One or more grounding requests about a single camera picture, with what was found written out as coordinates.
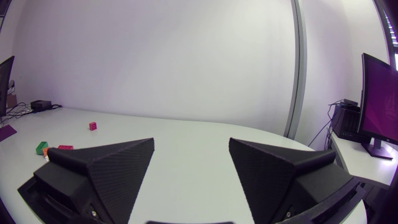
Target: desktop computer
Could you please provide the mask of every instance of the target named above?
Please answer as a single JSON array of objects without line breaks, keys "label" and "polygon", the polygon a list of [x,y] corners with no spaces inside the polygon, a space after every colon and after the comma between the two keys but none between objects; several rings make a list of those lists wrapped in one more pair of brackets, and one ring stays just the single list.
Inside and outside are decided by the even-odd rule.
[{"label": "desktop computer", "polygon": [[345,140],[369,144],[371,137],[357,132],[361,108],[355,104],[341,102],[335,106],[331,127],[336,135]]}]

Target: desk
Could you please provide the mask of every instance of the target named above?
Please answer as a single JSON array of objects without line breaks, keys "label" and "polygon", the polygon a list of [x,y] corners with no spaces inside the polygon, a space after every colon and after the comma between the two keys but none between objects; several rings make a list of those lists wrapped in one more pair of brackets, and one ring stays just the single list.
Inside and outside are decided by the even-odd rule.
[{"label": "desk", "polygon": [[[97,122],[95,131],[88,129],[92,121]],[[153,137],[155,152],[129,220],[134,224],[148,220],[253,223],[229,155],[229,138],[311,150],[282,136],[242,126],[66,108],[29,114],[10,125],[18,133],[0,142],[0,197],[16,223],[39,223],[17,188],[45,164],[42,156],[35,155],[41,141],[78,149]],[[347,220],[366,223],[362,202]]]},{"label": "desk", "polygon": [[355,175],[362,182],[388,189],[398,165],[398,153],[392,147],[382,142],[382,146],[393,156],[392,160],[371,157],[360,143],[348,141],[331,134],[331,147],[340,157],[345,171]]}]

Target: small cube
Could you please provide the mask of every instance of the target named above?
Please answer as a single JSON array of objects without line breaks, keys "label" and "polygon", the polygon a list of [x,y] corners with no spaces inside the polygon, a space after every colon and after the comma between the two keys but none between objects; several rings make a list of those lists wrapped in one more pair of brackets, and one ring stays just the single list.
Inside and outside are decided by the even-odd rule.
[{"label": "small cube", "polygon": [[48,151],[49,149],[50,149],[49,147],[45,147],[45,148],[43,149],[43,156],[44,156],[44,157],[47,156],[47,151]]},{"label": "small cube", "polygon": [[57,149],[72,150],[72,149],[73,149],[73,146],[63,146],[63,145],[59,145]]},{"label": "small cube", "polygon": [[40,142],[40,144],[36,147],[36,154],[42,155],[43,149],[48,146],[49,146],[49,144],[47,142]]},{"label": "small cube", "polygon": [[88,126],[90,127],[90,131],[94,131],[95,129],[97,129],[97,123],[95,122],[91,122],[90,124],[88,124]]}]

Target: red block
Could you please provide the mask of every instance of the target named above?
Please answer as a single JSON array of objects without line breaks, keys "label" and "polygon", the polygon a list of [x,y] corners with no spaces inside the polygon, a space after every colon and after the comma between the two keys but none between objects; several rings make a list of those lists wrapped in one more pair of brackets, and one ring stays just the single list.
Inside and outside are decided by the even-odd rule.
[{"label": "red block", "polygon": [[72,149],[73,149],[73,146],[63,146],[63,145],[59,145],[57,149],[72,150]]},{"label": "red block", "polygon": [[90,127],[90,131],[94,131],[95,129],[97,129],[97,123],[95,122],[91,122],[90,124],[88,124],[88,126]]}]

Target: textured black surface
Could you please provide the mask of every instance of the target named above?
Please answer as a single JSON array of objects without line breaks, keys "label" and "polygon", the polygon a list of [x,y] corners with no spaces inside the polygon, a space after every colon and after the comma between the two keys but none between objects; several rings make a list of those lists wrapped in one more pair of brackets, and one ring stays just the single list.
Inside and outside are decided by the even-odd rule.
[{"label": "textured black surface", "polygon": [[80,150],[48,151],[50,162],[88,175],[115,223],[127,223],[150,159],[154,140],[143,139]]},{"label": "textured black surface", "polygon": [[[146,224],[184,224],[184,223],[164,223],[164,222],[148,221]],[[197,224],[234,224],[234,223],[233,222],[223,222],[223,223],[197,223]]]},{"label": "textured black surface", "polygon": [[335,158],[333,151],[299,151],[232,138],[229,153],[255,223],[272,220],[296,176]]}]

